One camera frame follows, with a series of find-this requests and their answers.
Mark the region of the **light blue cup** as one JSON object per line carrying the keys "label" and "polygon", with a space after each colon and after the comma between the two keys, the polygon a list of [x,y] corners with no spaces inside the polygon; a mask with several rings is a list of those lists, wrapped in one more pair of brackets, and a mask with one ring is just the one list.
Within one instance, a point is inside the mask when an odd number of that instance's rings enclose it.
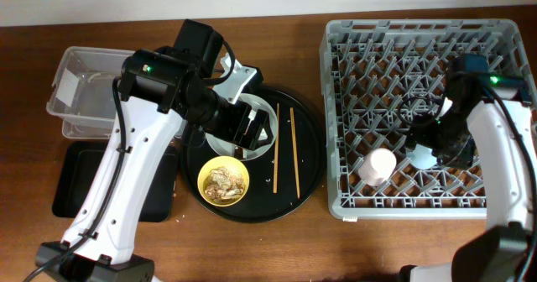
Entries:
{"label": "light blue cup", "polygon": [[406,149],[406,156],[418,170],[429,170],[437,165],[437,158],[432,154],[432,149],[420,144],[414,149]]}

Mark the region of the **pink cup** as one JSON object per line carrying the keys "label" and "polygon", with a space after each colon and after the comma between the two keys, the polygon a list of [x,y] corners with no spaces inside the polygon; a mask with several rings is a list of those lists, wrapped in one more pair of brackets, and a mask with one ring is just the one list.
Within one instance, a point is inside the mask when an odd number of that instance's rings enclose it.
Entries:
{"label": "pink cup", "polygon": [[378,148],[367,154],[358,169],[358,175],[367,185],[379,186],[394,172],[397,164],[395,154],[386,149]]}

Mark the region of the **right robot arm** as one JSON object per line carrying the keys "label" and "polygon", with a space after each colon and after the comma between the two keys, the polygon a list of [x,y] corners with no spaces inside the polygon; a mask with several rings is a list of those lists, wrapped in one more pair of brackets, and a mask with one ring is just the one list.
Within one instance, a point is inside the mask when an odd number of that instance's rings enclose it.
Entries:
{"label": "right robot arm", "polygon": [[531,91],[520,76],[489,71],[483,55],[463,54],[446,69],[434,114],[407,124],[412,165],[467,170],[479,158],[487,229],[452,261],[404,266],[402,281],[534,281],[536,279],[536,152]]}

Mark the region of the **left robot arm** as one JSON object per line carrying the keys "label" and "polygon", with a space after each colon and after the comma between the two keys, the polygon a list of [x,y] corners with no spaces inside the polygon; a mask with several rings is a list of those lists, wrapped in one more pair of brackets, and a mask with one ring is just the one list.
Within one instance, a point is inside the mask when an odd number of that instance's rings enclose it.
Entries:
{"label": "left robot arm", "polygon": [[61,240],[45,242],[35,273],[57,281],[152,281],[134,253],[138,220],[160,160],[184,123],[246,150],[270,145],[269,114],[240,100],[263,82],[211,26],[187,19],[175,42],[140,49],[112,82],[116,118],[91,188]]}

